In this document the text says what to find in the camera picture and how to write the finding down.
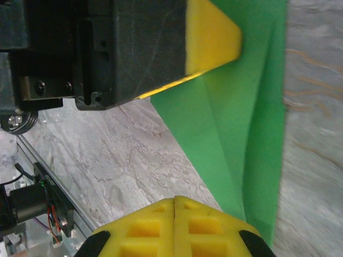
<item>red wire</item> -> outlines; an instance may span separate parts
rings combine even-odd
[[[57,237],[56,237],[55,234],[53,233],[53,230],[51,229],[51,224],[50,224],[50,210],[51,210],[51,208],[48,209],[48,225],[49,225],[49,230],[50,230],[50,233],[52,234],[52,236],[55,238],[56,242],[59,244],[59,240],[57,239]]]
[[[56,216],[55,206],[54,206],[54,205],[53,205],[53,216],[54,216],[54,219],[55,219],[57,231],[60,232],[60,231],[61,231],[61,228],[59,227],[59,224],[58,224],[58,220],[57,220],[57,216]]]

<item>green fabric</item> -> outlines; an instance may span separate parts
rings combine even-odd
[[[151,102],[222,210],[271,244],[284,134],[286,1],[213,3],[242,29],[241,58]]]

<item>green foam sheet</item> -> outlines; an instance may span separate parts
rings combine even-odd
[[[221,209],[271,244],[284,113],[284,0],[214,0],[243,31],[239,60],[151,102]]]

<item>marble floor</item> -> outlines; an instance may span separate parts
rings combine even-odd
[[[274,251],[278,257],[341,257],[343,2],[290,0],[287,26],[287,120]],[[40,112],[25,137],[98,225],[175,194],[218,208],[149,100],[104,112],[64,103]]]

